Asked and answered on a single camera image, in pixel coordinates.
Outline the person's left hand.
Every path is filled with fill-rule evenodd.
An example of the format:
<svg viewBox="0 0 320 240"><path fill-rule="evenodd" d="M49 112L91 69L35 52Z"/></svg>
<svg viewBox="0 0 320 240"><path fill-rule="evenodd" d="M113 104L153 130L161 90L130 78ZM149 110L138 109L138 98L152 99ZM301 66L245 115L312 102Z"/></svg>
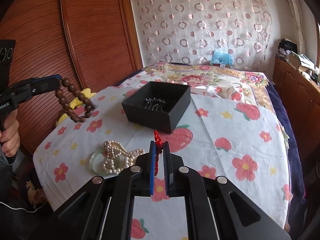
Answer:
<svg viewBox="0 0 320 240"><path fill-rule="evenodd" d="M1 132L2 151L7 157L14 157L20 147L18 128L17 110L14 110L4 119Z"/></svg>

